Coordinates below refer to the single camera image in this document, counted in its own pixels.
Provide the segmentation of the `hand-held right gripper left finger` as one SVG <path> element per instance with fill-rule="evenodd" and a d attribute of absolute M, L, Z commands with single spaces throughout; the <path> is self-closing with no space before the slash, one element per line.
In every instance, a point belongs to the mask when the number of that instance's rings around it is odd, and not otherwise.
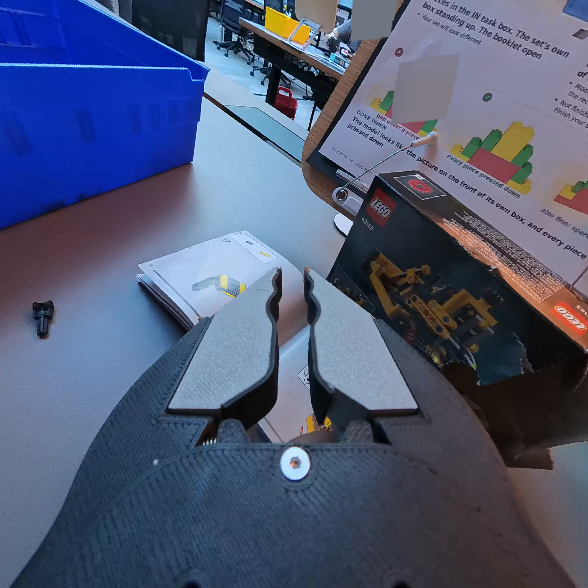
<path fill-rule="evenodd" d="M 277 399 L 282 269 L 273 268 L 209 321 L 182 369 L 167 411 L 239 420 L 250 429 Z"/>

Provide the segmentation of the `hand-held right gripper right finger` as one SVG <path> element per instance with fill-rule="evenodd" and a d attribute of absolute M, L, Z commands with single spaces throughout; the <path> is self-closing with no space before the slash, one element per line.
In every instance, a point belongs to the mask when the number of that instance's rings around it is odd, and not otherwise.
<path fill-rule="evenodd" d="M 359 437 L 391 442 L 387 428 L 419 424 L 415 350 L 314 270 L 304 283 L 312 408 L 318 422 L 331 422 L 321 440 L 350 440 L 355 422 Z"/>

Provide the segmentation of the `small black lego connector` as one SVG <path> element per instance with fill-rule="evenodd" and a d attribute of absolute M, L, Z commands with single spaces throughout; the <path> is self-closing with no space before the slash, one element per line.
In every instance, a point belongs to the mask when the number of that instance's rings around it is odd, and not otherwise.
<path fill-rule="evenodd" d="M 32 303 L 33 319 L 36 322 L 36 334 L 44 339 L 49 334 L 49 325 L 54 317 L 55 306 L 52 300 Z"/>

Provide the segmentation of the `blue plastic bin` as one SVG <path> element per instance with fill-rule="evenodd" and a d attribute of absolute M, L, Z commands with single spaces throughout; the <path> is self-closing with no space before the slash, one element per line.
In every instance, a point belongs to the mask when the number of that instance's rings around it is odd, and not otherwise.
<path fill-rule="evenodd" d="M 208 73 L 84 1 L 1 1 L 1 229 L 192 162 Z"/>

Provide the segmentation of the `lego instruction booklet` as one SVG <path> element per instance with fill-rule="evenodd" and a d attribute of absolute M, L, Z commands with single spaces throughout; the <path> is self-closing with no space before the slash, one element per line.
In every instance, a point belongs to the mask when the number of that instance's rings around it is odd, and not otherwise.
<path fill-rule="evenodd" d="M 332 429 L 329 418 L 318 423 L 311 405 L 307 364 L 310 327 L 301 272 L 249 232 L 240 231 L 141 263 L 136 279 L 190 330 L 275 267 L 281 268 L 283 275 L 277 323 L 278 394 L 274 408 L 259 425 L 271 442 L 289 442 Z"/>

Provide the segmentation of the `black lego set box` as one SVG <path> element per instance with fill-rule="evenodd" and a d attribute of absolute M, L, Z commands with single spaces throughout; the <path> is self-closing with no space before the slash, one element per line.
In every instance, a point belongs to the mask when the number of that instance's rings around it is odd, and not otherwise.
<path fill-rule="evenodd" d="M 587 441 L 587 299 L 423 173 L 374 179 L 328 280 L 442 371 L 507 466 Z"/>

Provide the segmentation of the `grey desk mat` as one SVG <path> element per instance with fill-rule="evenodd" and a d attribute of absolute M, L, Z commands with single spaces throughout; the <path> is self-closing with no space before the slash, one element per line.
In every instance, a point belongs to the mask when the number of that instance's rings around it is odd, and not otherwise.
<path fill-rule="evenodd" d="M 265 142 L 272 144 L 292 160 L 301 163 L 304 138 L 259 108 L 228 105 L 225 109 L 233 118 L 260 136 Z"/>

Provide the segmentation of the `wooden book stand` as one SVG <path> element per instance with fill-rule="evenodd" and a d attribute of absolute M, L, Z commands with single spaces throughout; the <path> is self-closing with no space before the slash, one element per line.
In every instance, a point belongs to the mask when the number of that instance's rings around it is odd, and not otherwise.
<path fill-rule="evenodd" d="M 410 1 L 405 9 L 406 13 L 400 17 L 398 26 L 394 28 L 386 42 L 379 42 L 369 55 L 370 59 L 366 61 L 362 70 L 357 74 L 353 86 L 349 87 L 347 92 L 339 90 L 341 84 L 345 84 L 345 76 L 348 75 L 349 69 L 355 67 L 354 63 L 359 55 L 355 55 L 352 62 L 345 72 L 342 80 L 336 86 L 333 95 L 327 102 L 325 109 L 327 110 L 326 122 L 329 123 L 325 127 L 322 134 L 319 134 L 311 151 L 310 156 L 306 156 L 303 160 L 303 175 L 307 185 L 309 185 L 315 195 L 320 196 L 324 193 L 325 198 L 328 194 L 328 200 L 334 208 L 344 208 L 342 203 L 333 200 L 333 190 L 339 191 L 341 187 L 346 184 L 344 182 L 339 185 L 341 178 L 336 178 L 336 171 L 344 170 L 348 175 L 356 177 L 363 168 L 371 168 L 374 163 L 386 158 L 390 153 L 399 150 L 397 144 L 402 145 L 402 157 L 395 156 L 390 158 L 384 164 L 377 166 L 371 170 L 371 181 L 369 189 L 363 194 L 362 205 L 355 215 L 353 228 L 350 228 L 350 239 L 353 246 L 361 249 L 363 247 L 367 251 L 369 247 L 377 248 L 382 254 L 386 255 L 392 253 L 395 249 L 398 251 L 416 251 L 416 243 L 424 243 L 423 232 L 426 234 L 428 229 L 438 229 L 432 219 L 428 217 L 426 206 L 428 201 L 432 204 L 432 200 L 441 201 L 445 196 L 451 196 L 440 187 L 433 178 L 433 173 L 442 171 L 436 166 L 437 156 L 441 156 L 441 163 L 445 161 L 445 156 L 439 151 L 439 130 L 431 130 L 419 136 L 418 132 L 414 133 L 406 124 L 393 122 L 392 118 L 387 118 L 385 121 L 378 119 L 378 112 L 374 112 L 371 108 L 371 103 L 374 98 L 378 98 L 375 94 L 382 89 L 393 86 L 394 99 L 399 93 L 395 87 L 398 85 L 398 78 L 401 77 L 401 69 L 409 69 L 411 72 L 416 70 L 416 63 L 427 61 L 430 58 L 437 57 L 438 49 L 440 48 L 440 55 L 449 57 L 457 56 L 455 74 L 459 74 L 462 65 L 470 63 L 466 59 L 468 55 L 462 58 L 462 47 L 457 45 L 457 53 L 452 53 L 454 50 L 454 43 L 445 47 L 444 43 L 447 41 L 446 36 L 439 36 L 437 33 L 443 33 L 435 27 L 429 26 L 431 23 L 423 22 L 424 13 L 423 2 Z M 546 25 L 548 32 L 550 27 L 556 36 L 560 34 L 567 34 L 569 29 L 568 24 L 563 22 L 557 24 L 557 18 L 551 9 L 546 9 L 542 1 L 488 1 L 488 7 L 498 14 L 497 20 L 506 14 L 508 17 L 511 9 L 517 9 L 510 14 L 511 24 L 513 15 L 525 20 L 529 18 L 532 24 L 543 26 Z M 492 108 L 505 107 L 508 110 L 513 108 L 513 112 L 521 111 L 525 114 L 527 110 L 538 111 L 535 107 L 525 106 L 523 98 L 519 99 L 519 95 L 524 95 L 525 88 L 521 89 L 525 84 L 524 80 L 516 80 L 517 76 L 525 77 L 523 74 L 517 73 L 520 68 L 525 70 L 525 62 L 515 64 L 504 63 L 500 65 L 500 60 L 508 62 L 513 60 L 515 56 L 523 58 L 522 55 L 525 43 L 520 43 L 520 51 L 507 53 L 508 47 L 504 51 L 495 51 L 496 43 L 493 40 L 484 39 L 483 36 L 477 36 L 481 44 L 477 46 L 474 44 L 474 52 L 470 57 L 474 57 L 473 65 L 476 69 L 480 64 L 481 70 L 486 72 L 482 75 L 487 75 L 491 82 L 495 83 L 495 88 L 491 85 L 482 84 L 483 91 L 489 89 L 496 99 L 495 106 L 489 105 Z M 508 84 L 515 85 L 517 88 L 515 98 L 507 95 Z M 553 122 L 553 125 L 548 128 L 553 128 L 558 120 L 553 116 L 547 116 L 547 122 L 543 122 L 546 118 L 541 111 L 539 118 L 535 117 L 535 121 L 531 121 L 527 117 L 529 124 L 533 123 L 535 126 L 547 125 Z M 422 141 L 430 132 L 437 133 L 437 142 L 433 145 L 427 143 L 426 145 L 414 146 L 415 141 Z"/>

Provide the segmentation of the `red plastic basket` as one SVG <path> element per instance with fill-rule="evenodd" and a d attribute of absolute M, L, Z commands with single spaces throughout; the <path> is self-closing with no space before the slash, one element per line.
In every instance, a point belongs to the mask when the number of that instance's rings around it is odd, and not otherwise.
<path fill-rule="evenodd" d="M 293 97 L 292 91 L 289 88 L 279 86 L 276 92 L 274 107 L 291 120 L 294 120 L 298 109 L 298 100 Z"/>

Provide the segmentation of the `wooden office desk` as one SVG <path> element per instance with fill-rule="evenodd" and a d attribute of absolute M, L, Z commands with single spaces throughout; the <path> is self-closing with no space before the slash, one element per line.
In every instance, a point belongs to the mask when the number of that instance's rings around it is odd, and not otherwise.
<path fill-rule="evenodd" d="M 313 47 L 300 51 L 262 25 L 243 18 L 239 24 L 253 33 L 254 53 L 271 65 L 266 103 L 275 105 L 281 73 L 285 72 L 308 86 L 318 108 L 323 109 L 345 70 Z"/>

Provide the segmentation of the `printed instruction sheet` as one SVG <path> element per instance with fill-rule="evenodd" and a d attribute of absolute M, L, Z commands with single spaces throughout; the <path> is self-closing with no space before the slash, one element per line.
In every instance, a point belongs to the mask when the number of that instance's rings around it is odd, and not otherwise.
<path fill-rule="evenodd" d="M 408 1 L 313 163 L 419 171 L 587 295 L 587 1 Z"/>

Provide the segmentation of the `yellow plastic bin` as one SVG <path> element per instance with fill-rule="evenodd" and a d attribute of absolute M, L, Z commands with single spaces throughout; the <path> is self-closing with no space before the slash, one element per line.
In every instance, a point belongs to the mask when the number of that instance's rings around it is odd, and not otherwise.
<path fill-rule="evenodd" d="M 312 42 L 318 34 L 320 25 L 310 19 L 296 21 L 285 13 L 265 5 L 265 28 L 289 43 L 302 46 L 303 49 Z"/>

